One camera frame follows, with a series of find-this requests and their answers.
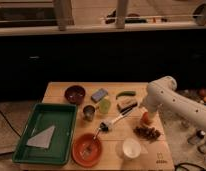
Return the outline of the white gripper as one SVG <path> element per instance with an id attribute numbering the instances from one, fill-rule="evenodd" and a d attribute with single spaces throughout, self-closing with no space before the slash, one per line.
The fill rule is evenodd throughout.
<path id="1" fill-rule="evenodd" d="M 149 118 L 151 119 L 151 124 L 152 124 L 152 123 L 154 122 L 155 116 L 157 115 L 157 111 L 158 111 L 159 105 L 158 105 L 158 104 L 153 105 L 153 104 L 150 104 L 150 103 L 144 103 L 144 102 L 142 102 L 141 105 L 140 105 L 140 107 L 146 109 L 145 112 L 148 113 L 148 116 L 149 116 Z M 141 123 L 142 125 L 144 125 L 144 126 L 150 126 L 150 125 L 151 125 L 151 124 L 150 124 L 150 125 L 143 124 L 143 123 L 141 122 L 141 120 L 140 120 L 140 123 Z"/>

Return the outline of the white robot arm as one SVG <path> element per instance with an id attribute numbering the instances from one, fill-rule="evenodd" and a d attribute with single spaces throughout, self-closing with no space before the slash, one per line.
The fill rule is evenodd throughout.
<path id="1" fill-rule="evenodd" d="M 151 81 L 141 105 L 149 113 L 156 113 L 164 105 L 206 132 L 206 106 L 176 93 L 176 88 L 177 82 L 171 76 Z"/>

